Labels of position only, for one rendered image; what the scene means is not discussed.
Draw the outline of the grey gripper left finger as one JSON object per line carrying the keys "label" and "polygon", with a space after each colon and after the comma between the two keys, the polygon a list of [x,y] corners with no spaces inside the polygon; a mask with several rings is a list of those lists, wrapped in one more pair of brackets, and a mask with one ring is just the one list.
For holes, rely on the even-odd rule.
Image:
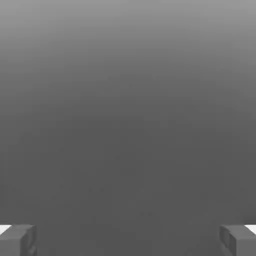
{"label": "grey gripper left finger", "polygon": [[37,227],[0,224],[0,256],[38,256]]}

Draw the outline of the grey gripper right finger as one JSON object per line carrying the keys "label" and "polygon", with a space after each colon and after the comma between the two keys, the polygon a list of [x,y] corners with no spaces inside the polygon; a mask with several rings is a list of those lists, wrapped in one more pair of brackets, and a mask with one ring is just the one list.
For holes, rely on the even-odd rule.
{"label": "grey gripper right finger", "polygon": [[221,225],[219,241],[224,256],[256,256],[256,224]]}

